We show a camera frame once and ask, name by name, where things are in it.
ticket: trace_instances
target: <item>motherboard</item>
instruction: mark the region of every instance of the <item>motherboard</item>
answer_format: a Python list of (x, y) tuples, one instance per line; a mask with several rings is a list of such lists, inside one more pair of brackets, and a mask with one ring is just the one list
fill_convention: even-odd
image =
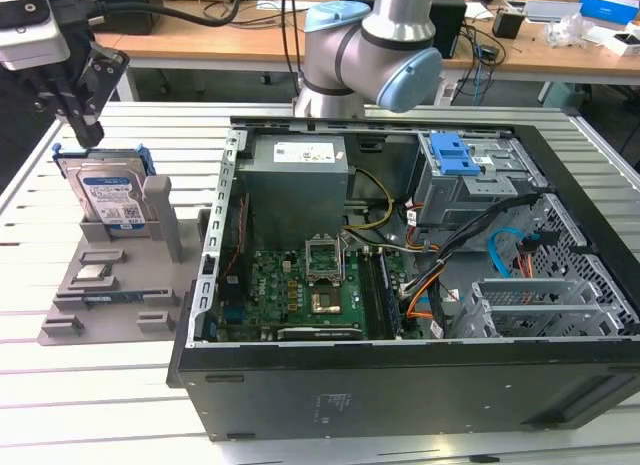
[[(276, 333), (280, 340), (318, 333), (368, 339), (398, 333), (395, 294), (407, 280), (399, 253), (342, 250), (336, 259), (332, 250), (319, 249), (312, 254), (312, 264), (307, 257), (305, 250), (255, 251), (248, 299), (222, 307), (219, 339), (270, 341)], [(309, 269), (329, 271), (336, 262), (341, 267), (337, 285), (309, 279)], [(374, 284), (376, 273), (384, 278)]]

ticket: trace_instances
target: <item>black computer chassis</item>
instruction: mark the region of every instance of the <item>black computer chassis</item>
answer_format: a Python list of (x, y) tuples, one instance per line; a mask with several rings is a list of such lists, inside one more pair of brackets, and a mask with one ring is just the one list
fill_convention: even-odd
[[(297, 120), (313, 129), (281, 121)], [(535, 127), (393, 121), (418, 123), (511, 129), (638, 312), (640, 264)], [(183, 316), (167, 383), (187, 389), (211, 440), (573, 429), (640, 390), (630, 337), (184, 348), (187, 307)]]

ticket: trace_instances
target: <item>plastic bag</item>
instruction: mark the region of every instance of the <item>plastic bag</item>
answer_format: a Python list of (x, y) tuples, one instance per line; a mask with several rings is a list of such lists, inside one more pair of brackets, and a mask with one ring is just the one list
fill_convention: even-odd
[(544, 34), (547, 43), (553, 48), (570, 47), (579, 45), (582, 48), (587, 46), (587, 42), (583, 40), (583, 36), (594, 26), (593, 22), (585, 20), (582, 15), (563, 17), (560, 22), (548, 23), (545, 26)]

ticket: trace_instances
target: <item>blue drive bay latch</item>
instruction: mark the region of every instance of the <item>blue drive bay latch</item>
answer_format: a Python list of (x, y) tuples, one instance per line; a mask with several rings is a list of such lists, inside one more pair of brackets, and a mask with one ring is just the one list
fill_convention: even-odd
[(431, 148), (440, 161), (443, 175), (479, 175), (480, 167), (471, 159), (467, 147), (457, 133), (434, 132), (431, 134)]

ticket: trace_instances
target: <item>slotted metal work surface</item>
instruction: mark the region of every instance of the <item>slotted metal work surface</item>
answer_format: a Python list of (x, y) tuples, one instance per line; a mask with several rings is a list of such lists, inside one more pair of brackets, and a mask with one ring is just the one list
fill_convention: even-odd
[[(102, 145), (149, 147), (158, 173), (171, 176), (178, 216), (195, 218), (211, 201), (229, 116), (288, 114), (286, 105), (110, 104)], [(405, 116), (537, 126), (640, 257), (640, 180), (581, 120), (547, 109)], [(55, 142), (76, 143), (54, 124), (0, 199), (0, 463), (417, 464), (468, 463), (477, 454), (529, 465), (640, 462), (640, 395), (576, 431), (212, 444), (186, 393), (164, 384), (171, 342), (36, 343), (81, 235), (80, 206), (50, 158)]]

